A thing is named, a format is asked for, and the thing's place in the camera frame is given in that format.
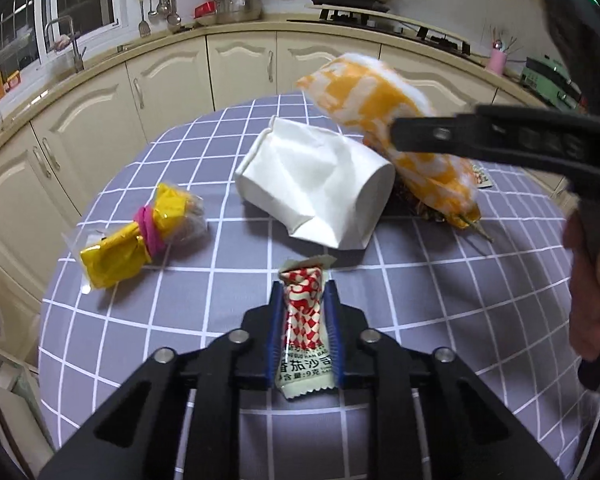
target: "green appliance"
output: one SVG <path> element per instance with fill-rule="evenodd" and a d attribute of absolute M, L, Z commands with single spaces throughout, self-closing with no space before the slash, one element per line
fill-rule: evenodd
<path fill-rule="evenodd" d="M 565 67 L 549 56 L 542 59 L 527 57 L 520 83 L 542 101 L 560 110 L 575 110 L 582 97 Z"/>

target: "pink cup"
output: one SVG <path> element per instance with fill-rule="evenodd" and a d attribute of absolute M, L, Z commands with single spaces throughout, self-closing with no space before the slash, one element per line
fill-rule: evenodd
<path fill-rule="evenodd" d="M 497 75 L 502 75 L 504 67 L 507 63 L 507 53 L 501 50 L 493 49 L 491 51 L 491 57 L 487 63 L 487 70 Z"/>

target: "white paper box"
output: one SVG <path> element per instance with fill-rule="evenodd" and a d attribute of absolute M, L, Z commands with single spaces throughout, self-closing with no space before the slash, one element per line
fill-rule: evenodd
<path fill-rule="evenodd" d="M 356 250 L 369 243 L 394 178 L 391 163 L 362 143 L 273 117 L 235 172 L 235 185 L 293 238 Z"/>

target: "cabinet handle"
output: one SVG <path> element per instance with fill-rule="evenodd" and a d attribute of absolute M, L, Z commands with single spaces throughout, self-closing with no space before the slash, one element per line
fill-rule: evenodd
<path fill-rule="evenodd" d="M 35 155 L 36 159 L 38 160 L 38 164 L 40 165 L 40 169 L 42 170 L 42 173 L 44 173 L 47 178 L 51 178 L 51 172 L 49 171 L 49 168 L 46 166 L 46 162 L 42 158 L 42 155 L 40 155 L 40 150 L 38 149 L 37 146 L 33 147 L 33 154 Z"/>
<path fill-rule="evenodd" d="M 140 101 L 140 109 L 144 108 L 144 98 L 142 97 L 142 90 L 140 89 L 140 83 L 138 83 L 138 78 L 134 78 L 134 86 L 136 87 L 136 92 L 138 93 L 138 100 Z"/>
<path fill-rule="evenodd" d="M 269 82 L 273 83 L 273 51 L 269 50 L 269 63 L 267 65 L 267 74 L 269 75 Z"/>
<path fill-rule="evenodd" d="M 46 154 L 49 157 L 49 160 L 51 160 L 51 165 L 54 167 L 54 170 L 60 171 L 60 164 L 58 164 L 58 160 L 56 159 L 54 152 L 51 151 L 51 148 L 49 147 L 49 143 L 46 140 L 46 137 L 42 137 L 42 147 L 45 149 Z"/>

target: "purple checkered tablecloth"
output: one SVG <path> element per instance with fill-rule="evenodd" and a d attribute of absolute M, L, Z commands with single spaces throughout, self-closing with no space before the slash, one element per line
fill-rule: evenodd
<path fill-rule="evenodd" d="M 276 114 L 338 129 L 301 93 L 200 117 L 166 131 L 122 168 L 78 224 L 130 222 L 165 181 L 205 200 L 211 236 L 168 248 L 135 279 L 89 294 L 81 292 L 80 265 L 60 258 L 40 335 L 42 409 L 56 446 L 155 349 L 205 347 L 267 302 L 286 259 L 323 253 L 236 192 L 235 168 Z M 564 219 L 519 168 L 483 167 L 495 183 L 479 195 L 493 245 L 390 202 L 366 251 L 329 251 L 338 258 L 331 277 L 344 303 L 403 346 L 456 350 L 568 475 L 597 403 L 578 383 L 568 342 Z M 241 478 L 364 478 L 367 401 L 365 392 L 336 390 L 292 402 L 277 391 L 243 394 Z M 180 453 L 176 478 L 183 460 Z"/>

